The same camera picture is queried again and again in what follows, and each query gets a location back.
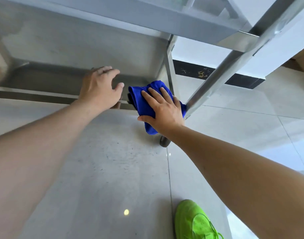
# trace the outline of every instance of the metal tube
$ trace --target metal tube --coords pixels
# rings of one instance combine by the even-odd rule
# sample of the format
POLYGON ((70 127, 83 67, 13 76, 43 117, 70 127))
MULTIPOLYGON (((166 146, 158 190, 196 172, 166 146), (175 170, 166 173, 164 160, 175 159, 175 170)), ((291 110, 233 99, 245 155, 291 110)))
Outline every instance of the metal tube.
POLYGON ((186 118, 199 108, 215 91, 242 68, 266 43, 304 8, 304 0, 294 0, 266 31, 244 53, 232 51, 187 101, 186 118))

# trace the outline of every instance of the neon green sneaker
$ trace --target neon green sneaker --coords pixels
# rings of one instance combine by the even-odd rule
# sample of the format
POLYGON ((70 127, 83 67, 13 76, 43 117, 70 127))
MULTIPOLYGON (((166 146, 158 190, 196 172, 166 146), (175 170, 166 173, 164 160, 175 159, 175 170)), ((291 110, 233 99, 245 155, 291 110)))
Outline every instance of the neon green sneaker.
POLYGON ((177 239, 219 239, 218 233, 205 212, 194 201, 186 199, 178 204, 175 213, 177 239))

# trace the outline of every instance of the microfiber cloth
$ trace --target microfiber cloth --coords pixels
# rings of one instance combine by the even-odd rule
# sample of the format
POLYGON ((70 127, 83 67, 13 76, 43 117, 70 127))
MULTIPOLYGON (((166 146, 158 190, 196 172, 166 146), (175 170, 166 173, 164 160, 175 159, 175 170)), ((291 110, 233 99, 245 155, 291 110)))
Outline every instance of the microfiber cloth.
MULTIPOLYGON (((153 81, 151 84, 148 84, 147 86, 144 87, 138 87, 138 86, 130 86, 129 87, 129 100, 130 103, 133 103, 134 107, 136 108, 136 110, 138 111, 140 116, 151 116, 153 118, 155 118, 155 112, 152 109, 152 107, 150 107, 150 105, 147 103, 147 101, 144 99, 144 97, 141 95, 141 92, 144 90, 145 92, 147 92, 148 94, 150 94, 150 92, 148 91, 148 88, 153 88, 154 90, 156 90, 158 93, 161 93, 160 88, 163 87, 168 94, 170 95, 170 97, 173 100, 173 95, 172 92, 169 90, 169 88, 166 87, 166 85, 160 81, 160 80, 156 80, 153 81)), ((184 117, 186 114, 186 105, 181 103, 181 110, 182 110, 182 116, 184 117)), ((145 126, 145 130, 148 134, 150 135, 155 135, 157 134, 157 131, 148 123, 144 123, 145 126)))

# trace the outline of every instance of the white wall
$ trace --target white wall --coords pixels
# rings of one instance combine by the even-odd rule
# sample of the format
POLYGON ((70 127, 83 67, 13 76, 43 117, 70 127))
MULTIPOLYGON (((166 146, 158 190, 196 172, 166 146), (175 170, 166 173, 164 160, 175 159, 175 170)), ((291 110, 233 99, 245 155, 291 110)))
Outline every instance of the white wall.
MULTIPOLYGON (((234 0, 243 14, 254 25, 275 0, 234 0)), ((284 62, 304 49, 304 10, 297 15, 273 40, 265 45, 238 73, 265 78, 284 62)), ((217 68, 230 53, 229 49, 178 38, 173 59, 217 68)))

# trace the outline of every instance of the baseboard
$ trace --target baseboard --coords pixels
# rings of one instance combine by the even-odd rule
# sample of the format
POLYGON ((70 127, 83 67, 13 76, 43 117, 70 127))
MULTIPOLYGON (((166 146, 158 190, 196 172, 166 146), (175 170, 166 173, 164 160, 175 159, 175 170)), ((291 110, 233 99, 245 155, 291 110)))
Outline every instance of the baseboard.
MULTIPOLYGON (((179 60, 173 60, 173 64, 177 75, 193 77, 201 80, 206 80, 206 78, 215 70, 214 68, 186 63, 179 60)), ((254 89, 264 81, 265 79, 234 74, 225 84, 254 89)))

